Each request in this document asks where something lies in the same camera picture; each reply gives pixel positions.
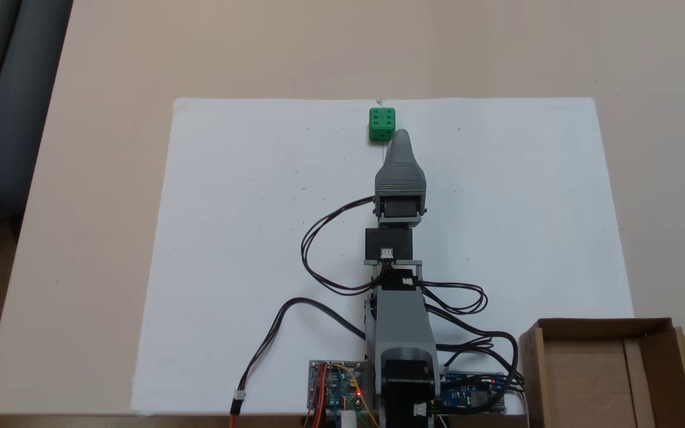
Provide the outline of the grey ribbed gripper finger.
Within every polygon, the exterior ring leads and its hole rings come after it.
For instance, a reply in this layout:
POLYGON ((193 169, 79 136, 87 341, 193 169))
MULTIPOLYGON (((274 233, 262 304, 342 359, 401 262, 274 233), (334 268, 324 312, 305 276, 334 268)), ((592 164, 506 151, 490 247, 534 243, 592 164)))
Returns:
POLYGON ((419 166, 407 130, 397 130, 375 175, 375 197, 424 197, 426 174, 419 166))

